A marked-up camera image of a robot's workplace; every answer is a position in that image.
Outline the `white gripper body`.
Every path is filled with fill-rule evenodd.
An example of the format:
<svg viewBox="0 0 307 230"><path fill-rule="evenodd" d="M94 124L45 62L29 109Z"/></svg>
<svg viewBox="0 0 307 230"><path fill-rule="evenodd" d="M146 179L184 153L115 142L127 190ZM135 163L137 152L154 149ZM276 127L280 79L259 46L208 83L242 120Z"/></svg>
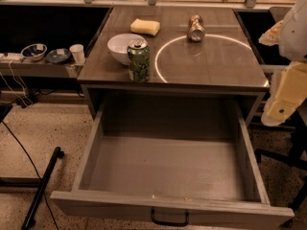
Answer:
<svg viewBox="0 0 307 230"><path fill-rule="evenodd" d="M298 0L284 16L278 46L284 58L307 60L307 0Z"/></svg>

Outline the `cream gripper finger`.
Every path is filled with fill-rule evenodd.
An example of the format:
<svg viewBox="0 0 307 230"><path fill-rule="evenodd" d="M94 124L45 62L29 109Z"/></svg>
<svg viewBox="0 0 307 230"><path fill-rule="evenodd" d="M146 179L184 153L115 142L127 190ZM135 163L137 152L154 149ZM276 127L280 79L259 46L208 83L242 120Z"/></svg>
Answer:
<svg viewBox="0 0 307 230"><path fill-rule="evenodd" d="M277 127L307 99L307 63L292 61L284 70L275 70L270 94L261 122L267 127Z"/></svg>
<svg viewBox="0 0 307 230"><path fill-rule="evenodd" d="M275 23L271 28L266 30L259 37L258 42L266 46L277 45L279 37L280 37L280 30L281 30L282 23L283 21L280 20L277 23Z"/></svg>

